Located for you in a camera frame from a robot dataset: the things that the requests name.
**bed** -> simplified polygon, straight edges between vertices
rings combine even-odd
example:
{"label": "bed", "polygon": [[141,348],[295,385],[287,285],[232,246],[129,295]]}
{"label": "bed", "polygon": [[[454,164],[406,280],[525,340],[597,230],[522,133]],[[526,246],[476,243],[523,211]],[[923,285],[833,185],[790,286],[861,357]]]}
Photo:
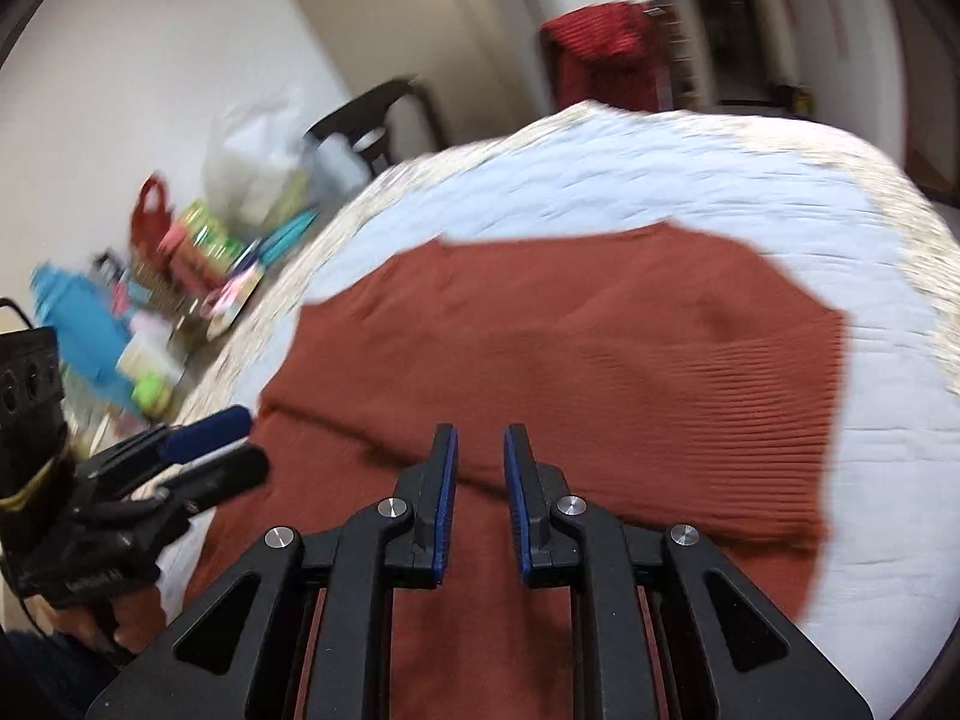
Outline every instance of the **bed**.
{"label": "bed", "polygon": [[[582,103],[500,141],[422,157],[344,208],[238,328],[181,413],[257,396],[296,308],[391,254],[453,241],[582,235],[662,218],[753,245],[848,314],[824,509],[829,542],[800,627],[878,720],[901,706],[960,604],[960,247],[901,171],[809,122]],[[163,556],[168,615],[210,515]]]}

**ribbed sweater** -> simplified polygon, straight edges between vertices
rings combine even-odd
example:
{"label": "ribbed sweater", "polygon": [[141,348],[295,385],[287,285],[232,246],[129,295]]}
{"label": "ribbed sweater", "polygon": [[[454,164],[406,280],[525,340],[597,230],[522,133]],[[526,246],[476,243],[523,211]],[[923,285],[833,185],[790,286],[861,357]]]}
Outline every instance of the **ribbed sweater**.
{"label": "ribbed sweater", "polygon": [[820,482],[842,314],[757,252],[658,223],[448,245],[306,306],[263,392],[265,488],[220,507],[189,596],[267,528],[341,524],[460,431],[443,589],[395,600],[397,718],[565,717],[569,606],[520,587],[502,435],[627,522],[688,522],[796,615],[824,536]]}

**door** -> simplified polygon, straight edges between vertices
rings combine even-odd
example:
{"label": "door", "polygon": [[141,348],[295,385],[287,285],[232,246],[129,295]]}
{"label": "door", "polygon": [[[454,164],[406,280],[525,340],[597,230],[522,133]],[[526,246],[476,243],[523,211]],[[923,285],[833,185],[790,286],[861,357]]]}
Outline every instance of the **door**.
{"label": "door", "polygon": [[721,105],[765,105],[769,79],[752,0],[698,0]]}
{"label": "door", "polygon": [[[506,135],[535,118],[493,0],[297,1],[355,95],[420,76],[454,143]],[[411,155],[402,131],[397,150]]]}

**black gripper frame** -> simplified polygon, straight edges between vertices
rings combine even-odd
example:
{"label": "black gripper frame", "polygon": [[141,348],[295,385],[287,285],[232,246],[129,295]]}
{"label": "black gripper frame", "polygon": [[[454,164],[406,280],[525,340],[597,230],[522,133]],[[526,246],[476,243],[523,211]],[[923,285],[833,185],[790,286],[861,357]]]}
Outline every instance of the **black gripper frame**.
{"label": "black gripper frame", "polygon": [[[99,648],[119,667],[133,656],[117,646],[110,599],[160,577],[157,558],[183,536],[190,517],[264,482],[270,466],[251,443],[231,447],[250,432],[250,414],[234,406],[192,425],[155,426],[98,453],[69,471],[64,502],[43,530],[24,531],[24,543],[6,543],[0,572],[19,598],[42,596],[54,608],[88,607],[100,628]],[[171,466],[164,454],[179,442],[184,461],[223,450],[176,475],[150,498],[133,490]]]}
{"label": "black gripper frame", "polygon": [[440,425],[429,458],[402,471],[391,498],[323,533],[271,528],[120,673],[88,720],[287,720],[299,700],[305,720],[386,720],[392,591],[443,579],[456,464],[457,434]]}
{"label": "black gripper frame", "polygon": [[560,469],[534,460],[523,425],[507,429],[504,472],[523,581],[570,587],[575,720],[656,720],[655,672],[671,720],[872,718],[840,672],[695,528],[646,530],[572,497]]}

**black chair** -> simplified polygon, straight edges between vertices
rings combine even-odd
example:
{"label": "black chair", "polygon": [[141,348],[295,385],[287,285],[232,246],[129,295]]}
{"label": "black chair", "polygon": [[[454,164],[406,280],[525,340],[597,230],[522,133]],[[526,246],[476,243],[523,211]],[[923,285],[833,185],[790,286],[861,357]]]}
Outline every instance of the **black chair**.
{"label": "black chair", "polygon": [[[419,103],[437,151],[447,148],[450,143],[433,100],[424,84],[416,79],[392,79],[373,87],[328,117],[320,119],[310,127],[309,134],[318,141],[325,141],[335,133],[343,135],[353,150],[363,157],[371,173],[378,175],[397,163],[390,151],[391,132],[387,125],[387,112],[397,100],[405,97],[413,97]],[[362,143],[357,148],[357,143],[371,134],[379,137],[368,146]]]}

